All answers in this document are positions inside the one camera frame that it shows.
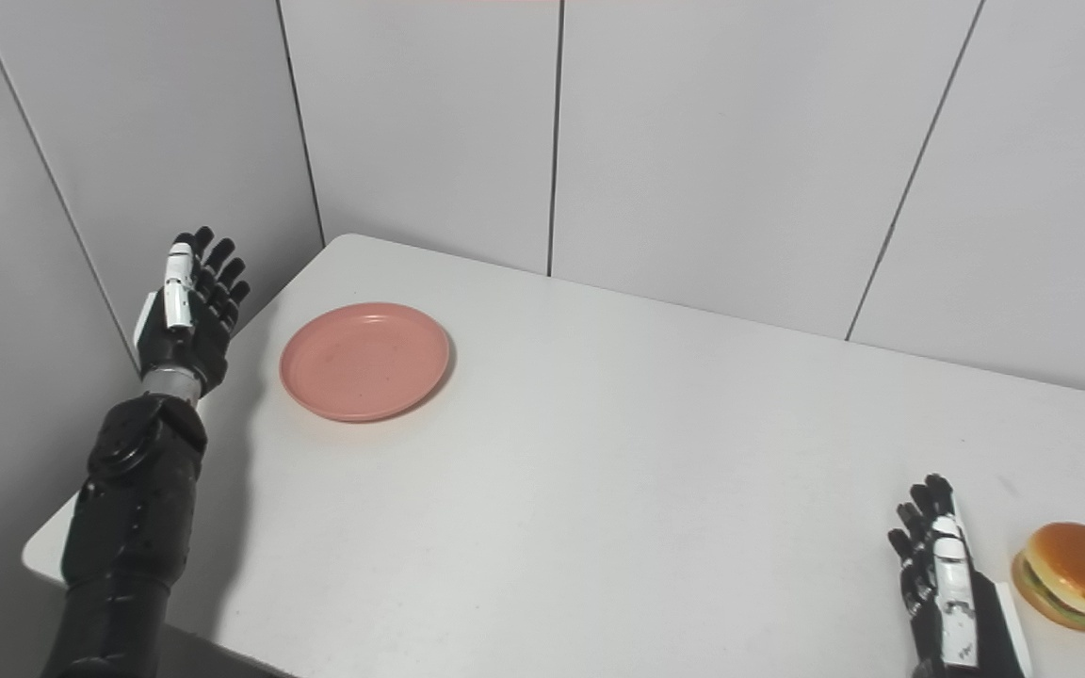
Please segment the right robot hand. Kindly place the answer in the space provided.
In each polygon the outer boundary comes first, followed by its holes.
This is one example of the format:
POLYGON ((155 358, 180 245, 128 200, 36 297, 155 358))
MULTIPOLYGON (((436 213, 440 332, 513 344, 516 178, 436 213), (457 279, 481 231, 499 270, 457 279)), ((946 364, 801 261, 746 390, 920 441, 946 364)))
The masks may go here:
POLYGON ((976 568, 950 482, 929 474, 909 497, 888 543, 899 558, 912 677, 1032 677, 1011 588, 976 568))

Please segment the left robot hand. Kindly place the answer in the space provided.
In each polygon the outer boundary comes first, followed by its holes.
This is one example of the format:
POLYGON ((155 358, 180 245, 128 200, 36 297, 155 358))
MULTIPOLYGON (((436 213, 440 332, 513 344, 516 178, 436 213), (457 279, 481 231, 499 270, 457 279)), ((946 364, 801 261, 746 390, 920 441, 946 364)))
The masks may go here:
POLYGON ((244 259, 210 227, 175 236, 159 287, 135 323, 142 391, 195 404, 227 374, 227 351, 251 287, 244 259))

